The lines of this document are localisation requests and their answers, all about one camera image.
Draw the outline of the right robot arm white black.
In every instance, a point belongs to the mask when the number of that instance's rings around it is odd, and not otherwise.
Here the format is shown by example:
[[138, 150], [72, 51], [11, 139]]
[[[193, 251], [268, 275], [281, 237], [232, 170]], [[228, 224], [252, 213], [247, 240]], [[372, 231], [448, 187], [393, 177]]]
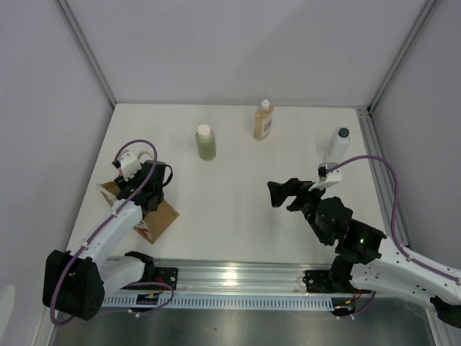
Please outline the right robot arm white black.
[[353, 218], [338, 197], [325, 198], [311, 181], [291, 178], [268, 182], [272, 207], [300, 211], [319, 242], [336, 254], [329, 270], [306, 270], [309, 293], [385, 293], [435, 311], [452, 327], [460, 327], [460, 271], [424, 262], [421, 255], [402, 251], [382, 231]]

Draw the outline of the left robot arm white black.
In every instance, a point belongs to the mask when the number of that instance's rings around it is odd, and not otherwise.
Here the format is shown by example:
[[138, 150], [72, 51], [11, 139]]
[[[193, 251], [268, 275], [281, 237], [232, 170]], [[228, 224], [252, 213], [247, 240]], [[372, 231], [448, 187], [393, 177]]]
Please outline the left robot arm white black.
[[176, 269], [156, 268], [147, 254], [130, 251], [113, 265], [105, 264], [125, 235], [158, 210], [164, 200], [163, 188], [173, 177], [165, 173], [170, 168], [164, 162], [147, 160], [131, 178], [117, 177], [114, 183], [119, 191], [107, 218], [76, 246], [48, 255], [42, 303], [50, 309], [54, 325], [61, 325], [56, 311], [71, 319], [92, 319], [106, 296], [120, 289], [175, 291]]

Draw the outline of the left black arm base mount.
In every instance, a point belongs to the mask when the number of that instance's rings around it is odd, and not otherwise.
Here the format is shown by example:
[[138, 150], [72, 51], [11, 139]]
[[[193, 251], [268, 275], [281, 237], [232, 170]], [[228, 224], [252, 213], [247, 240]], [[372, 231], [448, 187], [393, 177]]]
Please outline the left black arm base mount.
[[137, 280], [137, 283], [140, 283], [138, 286], [126, 285], [124, 289], [128, 290], [166, 290], [163, 286], [154, 285], [153, 283], [165, 283], [170, 285], [174, 290], [176, 290], [177, 278], [179, 270], [176, 267], [158, 267], [155, 263], [154, 258], [148, 256], [147, 254], [142, 254], [140, 252], [127, 252], [125, 253], [126, 257], [133, 257], [140, 260], [145, 266], [143, 274], [140, 280]]

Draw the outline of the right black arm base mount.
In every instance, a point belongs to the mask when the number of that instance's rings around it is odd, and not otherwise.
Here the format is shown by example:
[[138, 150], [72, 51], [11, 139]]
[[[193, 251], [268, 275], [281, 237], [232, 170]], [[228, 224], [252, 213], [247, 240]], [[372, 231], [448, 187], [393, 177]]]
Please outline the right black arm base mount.
[[305, 270], [303, 282], [308, 293], [346, 293], [345, 288], [334, 285], [329, 278], [330, 270]]

